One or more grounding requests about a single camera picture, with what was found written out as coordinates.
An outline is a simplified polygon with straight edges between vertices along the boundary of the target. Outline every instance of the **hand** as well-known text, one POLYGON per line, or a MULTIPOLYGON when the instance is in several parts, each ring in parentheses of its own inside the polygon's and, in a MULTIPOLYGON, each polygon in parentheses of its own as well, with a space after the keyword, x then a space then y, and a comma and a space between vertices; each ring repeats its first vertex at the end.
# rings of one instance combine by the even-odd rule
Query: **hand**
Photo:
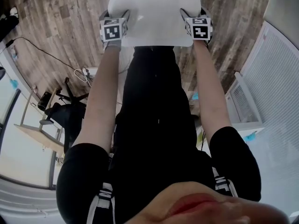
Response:
POLYGON ((180 9, 182 18, 185 22, 185 29, 193 40, 202 40, 206 46, 213 37, 213 24, 210 13, 204 8, 198 17, 190 16, 184 9, 180 9))
POLYGON ((128 20, 130 11, 127 10, 121 18, 111 18, 106 10, 100 16, 100 38, 103 43, 103 49, 109 46, 115 46, 121 49, 121 39, 128 30, 128 20))

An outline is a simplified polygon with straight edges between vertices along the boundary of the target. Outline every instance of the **wooden floor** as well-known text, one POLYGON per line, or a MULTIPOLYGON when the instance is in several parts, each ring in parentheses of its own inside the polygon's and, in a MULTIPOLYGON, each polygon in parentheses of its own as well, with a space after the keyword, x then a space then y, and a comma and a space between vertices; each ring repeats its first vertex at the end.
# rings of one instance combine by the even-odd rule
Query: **wooden floor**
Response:
MULTIPOLYGON (((17 6, 20 14, 20 24, 9 34, 7 41, 24 36, 75 69, 98 66, 103 54, 99 16, 107 9, 108 2, 4 0, 6 9, 17 6)), ((214 40, 210 51, 225 91, 255 43, 267 3, 268 0, 202 0, 202 6, 212 15, 214 40)), ((65 77, 70 77, 71 89, 76 95, 89 91, 88 85, 79 81, 72 69, 36 50, 25 40, 18 39, 14 45, 19 57, 17 67, 30 86, 37 85, 40 97, 46 90, 53 91, 55 87, 62 86, 65 77)), ((175 47, 175 53, 190 109, 198 114, 198 101, 192 100, 197 92, 193 49, 175 47)), ((128 62, 127 59, 121 61, 120 69, 123 69, 128 62)))

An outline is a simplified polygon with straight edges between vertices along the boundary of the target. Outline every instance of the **black office chair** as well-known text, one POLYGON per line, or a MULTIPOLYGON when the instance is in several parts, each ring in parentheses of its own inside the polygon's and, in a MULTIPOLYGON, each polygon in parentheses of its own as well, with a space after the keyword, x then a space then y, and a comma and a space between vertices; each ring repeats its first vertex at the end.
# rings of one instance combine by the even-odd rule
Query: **black office chair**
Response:
POLYGON ((55 103, 53 107, 45 110, 47 119, 39 121, 41 125, 50 125, 54 123, 51 120, 53 119, 64 128, 64 153, 66 153, 68 149, 72 147, 74 141, 81 131, 86 105, 80 101, 88 97, 88 94, 75 97, 67 84, 69 80, 70 79, 67 77, 64 81, 69 96, 61 95, 60 91, 57 91, 56 95, 60 97, 59 99, 65 99, 71 103, 67 105, 55 103))

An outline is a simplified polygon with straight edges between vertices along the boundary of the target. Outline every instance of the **black clothing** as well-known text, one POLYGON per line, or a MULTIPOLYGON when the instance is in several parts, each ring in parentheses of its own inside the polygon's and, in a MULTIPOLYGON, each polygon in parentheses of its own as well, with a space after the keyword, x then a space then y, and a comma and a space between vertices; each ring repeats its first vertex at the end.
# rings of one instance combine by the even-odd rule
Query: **black clothing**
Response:
MULTIPOLYGON (((255 158, 231 127, 211 139, 212 159, 196 149, 197 135, 172 48, 139 47, 128 70, 123 106, 116 117, 114 157, 93 144, 72 147, 57 182, 57 203, 66 223, 86 223, 103 182, 112 184, 115 220, 122 224, 162 190, 195 181, 215 189, 212 166, 242 198, 259 201, 255 158)), ((95 213, 93 223, 105 217, 95 213)))
POLYGON ((0 20, 0 42, 10 33, 12 29, 19 24, 19 19, 16 16, 8 16, 6 19, 0 20))

